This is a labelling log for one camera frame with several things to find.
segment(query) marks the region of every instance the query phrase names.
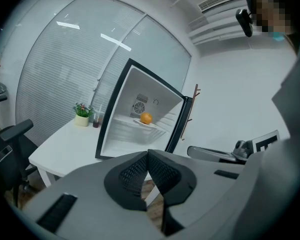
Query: open mini fridge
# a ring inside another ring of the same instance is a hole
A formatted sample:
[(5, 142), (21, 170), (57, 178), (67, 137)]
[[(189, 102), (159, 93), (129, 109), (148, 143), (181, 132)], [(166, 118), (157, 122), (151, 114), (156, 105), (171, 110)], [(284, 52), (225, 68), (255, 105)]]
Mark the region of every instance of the open mini fridge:
[[(129, 59), (104, 114), (95, 158), (109, 159), (148, 149), (172, 153), (191, 105), (192, 98)], [(150, 113), (152, 123), (141, 123), (142, 113)]]

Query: black slot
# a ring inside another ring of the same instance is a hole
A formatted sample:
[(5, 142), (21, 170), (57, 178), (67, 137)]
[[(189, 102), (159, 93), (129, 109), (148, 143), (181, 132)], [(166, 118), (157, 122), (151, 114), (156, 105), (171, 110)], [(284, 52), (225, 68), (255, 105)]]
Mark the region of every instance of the black slot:
[(73, 195), (66, 193), (63, 194), (42, 216), (42, 218), (39, 219), (37, 222), (38, 225), (52, 233), (55, 233), (77, 199), (78, 198)]
[(229, 171), (225, 171), (225, 170), (216, 170), (214, 172), (214, 174), (222, 176), (222, 177), (226, 177), (226, 178), (229, 178), (229, 179), (233, 179), (233, 180), (236, 180), (239, 177), (238, 173), (229, 172)]

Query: white table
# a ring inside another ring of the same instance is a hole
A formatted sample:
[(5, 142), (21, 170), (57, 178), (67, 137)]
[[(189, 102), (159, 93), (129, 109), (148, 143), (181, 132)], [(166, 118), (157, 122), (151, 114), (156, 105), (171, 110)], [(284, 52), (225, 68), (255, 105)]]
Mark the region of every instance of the white table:
[[(55, 175), (64, 177), (77, 168), (103, 161), (95, 158), (100, 129), (93, 128), (92, 123), (87, 127), (77, 126), (71, 120), (33, 152), (29, 161), (38, 168), (47, 187), (56, 181)], [(149, 174), (145, 178), (148, 180), (151, 180)], [(158, 194), (158, 188), (154, 187), (145, 200), (147, 205)]]

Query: white pot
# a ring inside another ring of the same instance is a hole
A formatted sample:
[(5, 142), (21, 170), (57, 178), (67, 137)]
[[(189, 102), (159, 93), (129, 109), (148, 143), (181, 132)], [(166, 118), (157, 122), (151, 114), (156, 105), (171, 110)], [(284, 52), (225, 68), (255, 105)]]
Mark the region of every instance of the white pot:
[(76, 114), (74, 118), (74, 124), (77, 126), (88, 126), (89, 117), (82, 117)]

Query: table leg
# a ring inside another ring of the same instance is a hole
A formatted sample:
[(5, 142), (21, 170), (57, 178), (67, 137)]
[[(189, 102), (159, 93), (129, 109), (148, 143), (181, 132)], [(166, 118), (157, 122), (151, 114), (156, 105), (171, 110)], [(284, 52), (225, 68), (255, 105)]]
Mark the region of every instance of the table leg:
[(157, 186), (154, 186), (154, 188), (151, 190), (150, 194), (144, 200), (146, 203), (146, 206), (148, 207), (156, 199), (156, 197), (159, 194), (160, 194), (159, 189), (157, 188)]
[(52, 173), (42, 170), (39, 167), (38, 171), (46, 187), (49, 187), (56, 181), (55, 176)]

